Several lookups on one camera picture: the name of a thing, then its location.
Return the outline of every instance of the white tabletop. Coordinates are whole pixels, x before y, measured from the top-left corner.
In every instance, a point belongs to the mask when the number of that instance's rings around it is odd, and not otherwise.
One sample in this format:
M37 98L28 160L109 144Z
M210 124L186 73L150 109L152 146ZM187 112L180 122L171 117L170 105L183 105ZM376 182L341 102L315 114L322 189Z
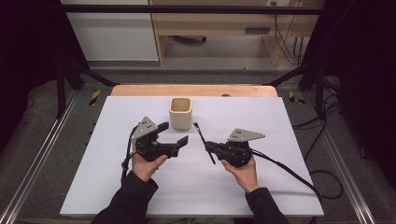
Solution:
M264 133L266 137L250 141L250 147L312 183L281 98L190 98L192 120L199 123L206 141L225 143L235 128ZM120 188L120 164L132 128L144 116L156 124L169 121L171 99L107 97L61 215L95 215L109 205ZM175 143L185 135L189 143L152 177L160 188L148 205L148 217L251 216L244 191L219 161L212 163L193 126L186 132L170 126L160 133L159 142ZM256 157L256 163L259 184L270 190L284 215L323 216L318 198L309 187L269 161Z

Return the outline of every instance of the cup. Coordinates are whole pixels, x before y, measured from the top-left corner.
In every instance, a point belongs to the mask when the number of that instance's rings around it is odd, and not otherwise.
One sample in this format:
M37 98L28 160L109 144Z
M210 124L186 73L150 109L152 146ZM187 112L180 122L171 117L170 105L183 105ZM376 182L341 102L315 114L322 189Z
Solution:
M188 130L192 124L192 101L190 98L173 98L169 106L172 128Z

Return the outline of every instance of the gray gripper bracket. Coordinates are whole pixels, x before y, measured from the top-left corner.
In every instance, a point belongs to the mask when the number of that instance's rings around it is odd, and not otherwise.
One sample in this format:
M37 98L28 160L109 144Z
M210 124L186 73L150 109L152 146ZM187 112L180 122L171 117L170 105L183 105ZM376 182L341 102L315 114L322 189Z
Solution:
M146 134L152 133L158 129L158 126L147 116L143 117L142 121L136 127L134 135L132 135L132 140L141 138Z
M251 131L246 131L243 129L235 129L228 137L228 141L230 142L246 142L254 139L264 138L265 134L263 133L254 133Z

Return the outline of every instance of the aluminum rail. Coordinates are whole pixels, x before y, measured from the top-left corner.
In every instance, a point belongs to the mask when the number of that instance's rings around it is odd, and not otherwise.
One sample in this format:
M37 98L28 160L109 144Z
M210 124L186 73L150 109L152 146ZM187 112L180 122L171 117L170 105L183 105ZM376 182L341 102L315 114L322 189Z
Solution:
M239 6L146 6L146 5L44 5L44 10L73 13L199 13L199 14L273 14L333 15L340 9L322 7L239 7Z
M72 108L74 103L76 102L78 96L78 91L72 91L68 98L68 107L64 111L63 115L56 119L49 134L47 135L46 140L43 145L39 149L35 160L29 168L29 171L26 173L26 176L22 180L20 186L17 189L17 192L14 194L14 197L11 199L11 202L8 204L7 208L0 216L0 224L12 224L17 218L18 213L23 206L24 201L30 193L30 190L33 187L33 184L38 178L42 167L45 164L45 161L50 154L53 145L55 144L56 139L59 136Z

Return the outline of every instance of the human hand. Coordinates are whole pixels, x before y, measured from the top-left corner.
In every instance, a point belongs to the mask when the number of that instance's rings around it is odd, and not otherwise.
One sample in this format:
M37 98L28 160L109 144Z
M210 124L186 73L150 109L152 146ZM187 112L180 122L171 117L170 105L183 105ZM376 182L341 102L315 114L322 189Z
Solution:
M259 188L259 183L257 182L256 162L254 161L253 156L245 166L239 168L233 167L225 160L222 160L221 163L224 165L226 171L233 174L238 185L246 193L250 193L251 191Z
M132 170L145 182L151 179L151 176L160 168L160 166L168 159L168 156L162 155L155 161L146 161L139 153L132 156Z

